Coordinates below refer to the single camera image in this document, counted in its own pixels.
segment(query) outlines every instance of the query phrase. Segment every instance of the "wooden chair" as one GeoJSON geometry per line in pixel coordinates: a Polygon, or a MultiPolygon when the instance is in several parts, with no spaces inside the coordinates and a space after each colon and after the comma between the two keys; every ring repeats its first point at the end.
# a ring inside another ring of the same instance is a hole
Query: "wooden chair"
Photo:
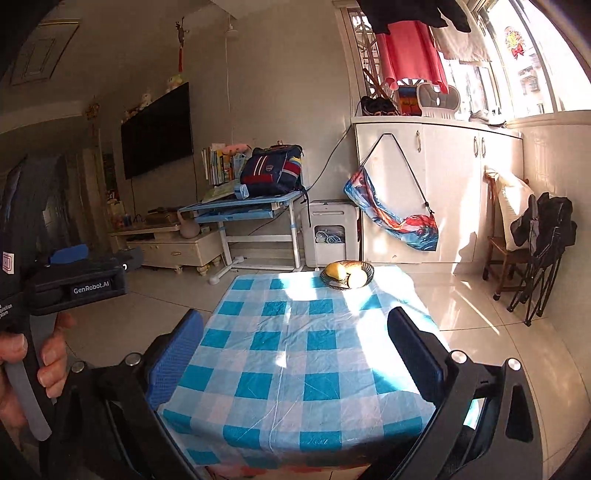
{"type": "Polygon", "coordinates": [[[507,251],[507,242],[505,235],[495,236],[495,211],[498,200],[495,187],[495,174],[491,172],[485,173],[485,180],[488,184],[489,199],[492,203],[491,214],[491,236],[488,237],[488,254],[486,256],[486,264],[482,272],[483,280],[488,280],[489,275],[498,280],[495,294],[492,296],[494,300],[501,298],[501,293],[504,291],[519,291],[521,288],[519,284],[513,286],[506,286],[507,280],[512,280],[515,272],[523,278],[525,272],[517,267],[520,264],[526,264],[530,259],[530,251],[527,248],[522,248],[512,252],[507,251]],[[501,260],[493,260],[493,253],[497,250],[501,254],[501,260]],[[500,275],[497,274],[491,265],[502,265],[500,275]]]}

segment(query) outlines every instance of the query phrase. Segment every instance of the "colorful bag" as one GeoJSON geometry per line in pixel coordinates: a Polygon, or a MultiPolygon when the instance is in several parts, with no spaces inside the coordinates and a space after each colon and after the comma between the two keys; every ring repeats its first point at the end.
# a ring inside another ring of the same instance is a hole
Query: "colorful bag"
{"type": "Polygon", "coordinates": [[[408,163],[406,155],[402,151],[400,144],[396,137],[391,133],[385,133],[378,138],[378,141],[374,144],[369,154],[361,163],[359,169],[353,174],[350,180],[345,184],[344,188],[347,196],[355,202],[355,204],[361,208],[365,214],[372,219],[372,221],[386,230],[391,235],[405,242],[409,247],[424,252],[434,252],[437,249],[437,242],[439,241],[439,230],[435,223],[434,212],[429,207],[429,202],[425,198],[421,186],[418,184],[418,180],[413,172],[413,169],[408,163]],[[411,215],[405,219],[401,219],[392,213],[386,206],[384,206],[375,194],[374,184],[369,178],[367,170],[365,170],[365,163],[369,160],[371,154],[378,146],[380,140],[390,135],[395,140],[404,161],[410,169],[410,173],[413,175],[414,181],[417,184],[419,192],[423,200],[425,200],[425,207],[429,212],[427,215],[411,215]]]}
{"type": "Polygon", "coordinates": [[[301,190],[301,156],[299,145],[275,145],[255,148],[240,175],[252,197],[285,195],[301,190]]]}

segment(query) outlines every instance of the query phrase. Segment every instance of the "white pillow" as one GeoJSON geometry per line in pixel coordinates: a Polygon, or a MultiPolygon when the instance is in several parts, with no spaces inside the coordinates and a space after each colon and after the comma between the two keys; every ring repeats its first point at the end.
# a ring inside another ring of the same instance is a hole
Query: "white pillow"
{"type": "Polygon", "coordinates": [[[511,224],[521,217],[528,207],[528,199],[534,192],[522,180],[510,172],[499,173],[495,179],[496,193],[499,197],[501,215],[503,217],[503,230],[507,250],[512,252],[525,248],[526,245],[518,247],[511,234],[511,224]]]}

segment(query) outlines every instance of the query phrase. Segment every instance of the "plastic storage box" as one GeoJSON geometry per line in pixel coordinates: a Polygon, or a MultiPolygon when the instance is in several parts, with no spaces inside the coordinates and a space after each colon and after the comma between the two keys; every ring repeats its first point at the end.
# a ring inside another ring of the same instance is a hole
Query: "plastic storage box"
{"type": "Polygon", "coordinates": [[[339,260],[359,260],[359,209],[342,200],[310,202],[310,224],[302,210],[301,224],[308,267],[339,260]]]}

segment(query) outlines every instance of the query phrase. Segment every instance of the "hand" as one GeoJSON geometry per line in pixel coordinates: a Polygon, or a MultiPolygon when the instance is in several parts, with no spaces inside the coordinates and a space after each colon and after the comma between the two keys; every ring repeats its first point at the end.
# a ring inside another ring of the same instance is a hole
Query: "hand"
{"type": "MultiPolygon", "coordinates": [[[[66,312],[60,312],[56,319],[53,334],[41,347],[41,359],[44,366],[37,372],[39,383],[45,387],[49,398],[57,398],[66,383],[66,340],[64,330],[76,325],[74,317],[66,312]]],[[[19,362],[27,354],[27,340],[24,335],[0,333],[0,365],[3,362],[19,362]]],[[[27,419],[22,411],[6,373],[0,369],[0,421],[10,431],[27,425],[27,419]]]]}

